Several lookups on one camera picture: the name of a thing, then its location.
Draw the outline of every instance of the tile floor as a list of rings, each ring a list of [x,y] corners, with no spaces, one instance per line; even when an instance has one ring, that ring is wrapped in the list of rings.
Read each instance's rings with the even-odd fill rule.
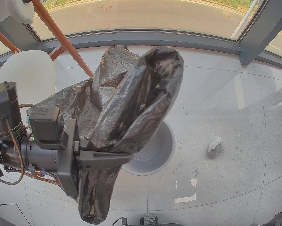
[[[138,55],[148,49],[129,46]],[[176,49],[185,68],[180,93],[166,117],[176,136],[174,156],[154,175],[121,170],[101,225],[121,216],[130,225],[139,224],[145,212],[154,212],[159,223],[185,226],[266,223],[282,211],[282,69],[259,61],[241,66],[236,55]],[[95,72],[104,50],[78,52]],[[56,92],[87,78],[67,52],[54,64]],[[215,135],[223,139],[224,149],[210,159],[206,150]],[[196,187],[190,179],[197,180]],[[194,201],[174,203],[194,194]],[[14,202],[31,225],[88,225],[76,202],[55,185],[27,177],[17,186],[1,183],[0,204]],[[0,207],[0,216],[28,225],[13,205]]]

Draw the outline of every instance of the gray window frame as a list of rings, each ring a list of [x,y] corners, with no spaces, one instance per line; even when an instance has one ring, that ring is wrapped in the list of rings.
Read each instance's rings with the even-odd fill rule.
[[[264,0],[237,41],[199,33],[157,29],[105,30],[67,36],[74,48],[113,45],[151,45],[198,48],[235,54],[242,65],[254,59],[282,68],[282,57],[265,51],[282,30],[282,0]],[[51,52],[59,46],[56,39],[41,41],[29,25],[11,16],[0,23],[0,31],[21,51],[38,49]],[[0,66],[12,55],[0,56]]]

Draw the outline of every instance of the white pole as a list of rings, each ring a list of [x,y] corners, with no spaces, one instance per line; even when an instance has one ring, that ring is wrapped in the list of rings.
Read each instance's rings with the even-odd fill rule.
[[[235,29],[234,33],[231,36],[231,39],[233,39],[237,33],[241,30],[241,27],[245,24],[245,22],[247,21],[248,17],[250,16],[253,8],[255,7],[256,3],[258,0],[254,0],[249,8],[249,10],[247,11],[247,13],[245,14],[245,16],[243,17],[243,19],[241,20],[240,24],[238,25],[238,27]]]

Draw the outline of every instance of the round gray bucket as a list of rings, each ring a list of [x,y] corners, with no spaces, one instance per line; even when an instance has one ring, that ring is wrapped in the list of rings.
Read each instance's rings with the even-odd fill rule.
[[[122,169],[137,176],[147,176],[162,170],[171,160],[176,140],[170,125],[163,121],[156,134],[133,160]]]

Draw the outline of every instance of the trash bag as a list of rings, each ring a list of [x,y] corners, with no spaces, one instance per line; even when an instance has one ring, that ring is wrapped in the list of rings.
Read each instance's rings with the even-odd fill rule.
[[[62,89],[37,106],[57,106],[64,120],[76,119],[87,149],[136,153],[157,131],[179,92],[184,60],[168,47],[152,47],[143,56],[127,47],[106,49],[94,78]],[[121,166],[79,171],[80,217],[102,223]]]

